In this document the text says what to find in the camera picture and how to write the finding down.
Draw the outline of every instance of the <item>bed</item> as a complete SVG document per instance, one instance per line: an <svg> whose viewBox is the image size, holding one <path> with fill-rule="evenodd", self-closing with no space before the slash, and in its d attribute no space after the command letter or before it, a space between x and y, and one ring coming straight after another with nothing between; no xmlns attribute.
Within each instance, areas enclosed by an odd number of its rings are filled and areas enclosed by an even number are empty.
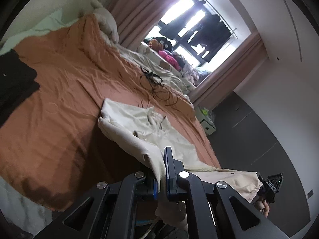
<svg viewBox="0 0 319 239"><path fill-rule="evenodd" d="M175 76L180 78L182 82L186 85L187 91L186 94L189 94L191 91L195 90L195 86L187 79L181 77L181 73L177 71L170 63L165 61L156 51L151 49L146 43L142 42L137 49L137 52L147 56L150 60L155 62L157 65L172 72Z"/></svg>
<svg viewBox="0 0 319 239"><path fill-rule="evenodd" d="M65 210L92 185L121 181L140 169L140 162L97 126L105 98L142 108L153 105L195 145L202 162L220 167L185 96L185 83L139 53L107 45L89 14L90 0L80 1L72 10L66 0L34 28L19 32L12 27L15 35L2 40L0 54L14 48L37 71L41 86L0 128L0 194L5 199L0 209L33 235L52 221L52 210ZM86 16L77 19L83 8ZM158 73L172 97L154 96L141 66Z"/></svg>

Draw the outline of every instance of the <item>beige cloth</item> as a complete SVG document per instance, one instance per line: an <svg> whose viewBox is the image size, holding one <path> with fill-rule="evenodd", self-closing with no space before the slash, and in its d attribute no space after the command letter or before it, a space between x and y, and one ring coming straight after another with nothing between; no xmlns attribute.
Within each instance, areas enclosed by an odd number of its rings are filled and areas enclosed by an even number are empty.
<svg viewBox="0 0 319 239"><path fill-rule="evenodd" d="M166 117L155 112L154 107L144 109L106 98L101 114L98 126L103 134L150 167L158 183L162 181L161 186L165 186L163 152L166 146L172 148L174 159L182 161L185 169L202 181L213 184L226 181L248 202L252 201L262 186L255 172L219 169L202 163L195 146L178 133Z"/></svg>

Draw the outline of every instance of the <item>hanging clothes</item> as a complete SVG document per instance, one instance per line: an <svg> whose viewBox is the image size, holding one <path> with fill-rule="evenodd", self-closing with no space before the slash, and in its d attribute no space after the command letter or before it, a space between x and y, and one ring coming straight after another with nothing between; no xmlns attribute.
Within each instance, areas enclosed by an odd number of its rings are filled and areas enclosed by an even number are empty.
<svg viewBox="0 0 319 239"><path fill-rule="evenodd" d="M200 6L206 1L198 1L187 11L182 13L176 19L172 20L166 26L164 26L159 32L161 35L169 39L174 39L178 33L186 26L189 20L200 10Z"/></svg>
<svg viewBox="0 0 319 239"><path fill-rule="evenodd" d="M195 36L189 41L189 44L195 47L197 45L205 47L206 49L199 56L202 57L206 51L209 51L203 59L206 62L210 62L231 36L229 29L220 20L221 18L216 14L205 16L181 38L181 42L187 42L197 31Z"/></svg>

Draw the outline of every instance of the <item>window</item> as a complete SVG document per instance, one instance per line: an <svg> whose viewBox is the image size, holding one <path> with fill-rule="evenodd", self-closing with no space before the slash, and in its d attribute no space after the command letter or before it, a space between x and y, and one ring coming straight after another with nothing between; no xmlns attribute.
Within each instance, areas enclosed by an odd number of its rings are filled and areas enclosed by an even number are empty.
<svg viewBox="0 0 319 239"><path fill-rule="evenodd" d="M159 33L161 28L170 23L172 20L176 19L188 9L190 9L196 1L197 0L180 0L175 5L173 5L161 18L161 21L158 23L158 25L149 32L149 34L146 36L146 39L152 37L164 37ZM185 42L180 42L180 38L183 37L183 35L187 33L191 28L193 28L201 19L203 19L206 13L209 12L204 6L202 6L202 8L198 10L197 13L187 22L185 28L182 28L180 30L180 32L178 33L178 37L176 37L175 40L167 39L172 43L173 50L182 55L194 68L205 63L204 60L201 60L201 58L198 57L198 55L203 50L205 50L205 48L201 47L200 45L198 45L197 47L190 46L188 44L185 44Z"/></svg>
<svg viewBox="0 0 319 239"><path fill-rule="evenodd" d="M157 26L155 26L149 32L146 38L150 39L152 37L159 36L164 37L159 33L160 30L177 17L181 16L185 11L191 9L196 2L198 2L198 0L180 0L177 2L166 12ZM189 20L184 27L182 25L185 22L181 18L181 21L175 22L177 23L177 28L174 23L172 28L169 27L166 28L166 30L168 30L168 36L173 37L176 35L174 40L167 39L172 43L173 51L176 51L178 54L182 55L194 68L203 67L202 69L211 71L215 70L217 68L216 64L219 65L222 63L225 60L225 57L229 56L234 51L235 47L233 48L233 46L230 45L231 42L229 42L233 41L229 26L227 24L218 24L218 21L216 21L217 17L214 15L214 13L218 14L218 12L215 10L215 8L213 8L211 11L208 11L208 8L210 7L207 7L206 5L204 6L202 3L196 3L196 5L191 9L192 11L190 11L191 15L193 16L188 18ZM191 35L189 30L192 28L194 28L195 31Z"/></svg>

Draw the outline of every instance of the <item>curtain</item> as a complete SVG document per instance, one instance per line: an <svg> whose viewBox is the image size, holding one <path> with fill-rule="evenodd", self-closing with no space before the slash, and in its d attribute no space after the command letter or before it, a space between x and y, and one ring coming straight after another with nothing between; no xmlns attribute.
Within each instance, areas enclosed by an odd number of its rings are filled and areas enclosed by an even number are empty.
<svg viewBox="0 0 319 239"><path fill-rule="evenodd" d="M119 43L136 51L149 31L168 9L179 0L112 0L108 10L113 15L120 37Z"/></svg>
<svg viewBox="0 0 319 239"><path fill-rule="evenodd" d="M214 109L265 57L266 48L258 32L250 36L189 94L194 106Z"/></svg>

